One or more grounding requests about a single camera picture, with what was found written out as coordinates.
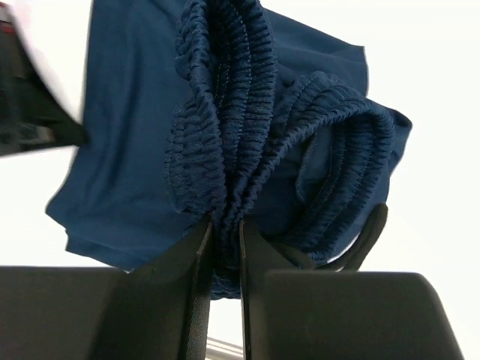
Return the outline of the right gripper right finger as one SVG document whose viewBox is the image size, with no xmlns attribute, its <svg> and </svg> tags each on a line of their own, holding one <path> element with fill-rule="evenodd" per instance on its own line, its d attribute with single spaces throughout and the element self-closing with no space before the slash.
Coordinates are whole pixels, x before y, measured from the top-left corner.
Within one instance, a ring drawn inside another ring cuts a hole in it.
<svg viewBox="0 0 480 360">
<path fill-rule="evenodd" d="M 462 358 L 423 275 L 298 269 L 251 222 L 239 239 L 246 359 Z"/>
</svg>

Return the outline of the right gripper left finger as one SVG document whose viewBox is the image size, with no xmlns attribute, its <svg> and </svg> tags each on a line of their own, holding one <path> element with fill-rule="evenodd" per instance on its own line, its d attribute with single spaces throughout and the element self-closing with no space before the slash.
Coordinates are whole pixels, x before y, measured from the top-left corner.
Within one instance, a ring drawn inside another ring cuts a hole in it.
<svg viewBox="0 0 480 360">
<path fill-rule="evenodd" d="M 1 357 L 204 359 L 212 223 L 131 272 L 2 267 Z"/>
</svg>

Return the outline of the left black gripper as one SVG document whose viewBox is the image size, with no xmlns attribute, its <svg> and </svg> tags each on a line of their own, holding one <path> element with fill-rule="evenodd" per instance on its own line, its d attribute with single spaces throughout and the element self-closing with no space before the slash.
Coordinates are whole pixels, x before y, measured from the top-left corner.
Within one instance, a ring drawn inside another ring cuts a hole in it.
<svg viewBox="0 0 480 360">
<path fill-rule="evenodd" d="M 26 53 L 11 12 L 1 8 L 1 155 L 81 146 L 87 140 L 50 94 Z"/>
</svg>

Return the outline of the navy blue shorts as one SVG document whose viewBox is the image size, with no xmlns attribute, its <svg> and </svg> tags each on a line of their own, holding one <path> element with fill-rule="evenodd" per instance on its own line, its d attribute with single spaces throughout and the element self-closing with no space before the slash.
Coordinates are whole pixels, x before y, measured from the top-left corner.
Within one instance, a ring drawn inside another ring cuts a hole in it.
<svg viewBox="0 0 480 360">
<path fill-rule="evenodd" d="M 236 299 L 244 217 L 323 264 L 386 201 L 412 124 L 367 87 L 361 47 L 258 1 L 95 1 L 88 142 L 46 212 L 126 271 L 211 215 L 212 296 Z"/>
</svg>

